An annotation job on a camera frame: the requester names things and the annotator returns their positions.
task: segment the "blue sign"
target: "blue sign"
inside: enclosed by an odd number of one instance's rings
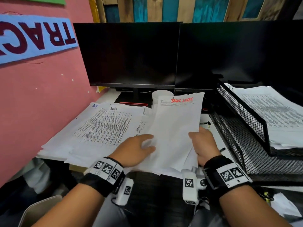
[[[0,15],[0,64],[77,46],[68,18]]]

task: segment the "black monitor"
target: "black monitor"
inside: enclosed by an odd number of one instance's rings
[[[174,89],[179,26],[74,23],[90,85]]]
[[[302,20],[181,24],[175,90],[214,89],[221,78],[303,92],[302,27]]]

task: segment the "person's left hand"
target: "person's left hand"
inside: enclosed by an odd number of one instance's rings
[[[145,134],[127,138],[109,157],[117,160],[123,167],[136,166],[156,150],[154,146],[142,149],[142,142],[153,137]]]

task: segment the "hand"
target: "hand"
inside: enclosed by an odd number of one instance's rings
[[[146,149],[141,147],[143,141],[153,137],[153,135],[147,134],[130,137],[121,143],[109,157],[117,160],[123,167],[136,166],[156,150],[154,146]]]
[[[192,145],[198,155],[199,165],[204,166],[211,158],[221,155],[209,130],[199,127],[199,132],[189,132],[188,136],[191,138]]]

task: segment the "black mesh file tray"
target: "black mesh file tray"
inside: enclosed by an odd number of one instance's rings
[[[256,138],[269,156],[277,156],[280,159],[288,160],[303,160],[302,148],[277,150],[271,147],[269,143],[266,121],[219,80],[217,91],[225,99],[226,105],[236,115],[238,115],[243,124]]]
[[[247,110],[248,106],[244,102],[235,98],[229,101],[236,109],[243,107]],[[256,124],[253,129],[246,124],[247,118],[241,117],[219,91],[212,99],[212,106],[211,119],[227,142],[235,160],[254,183],[262,186],[303,186],[303,161],[279,159],[268,155],[268,133],[262,118],[259,120],[260,117],[255,117],[256,113],[248,108],[246,116]]]

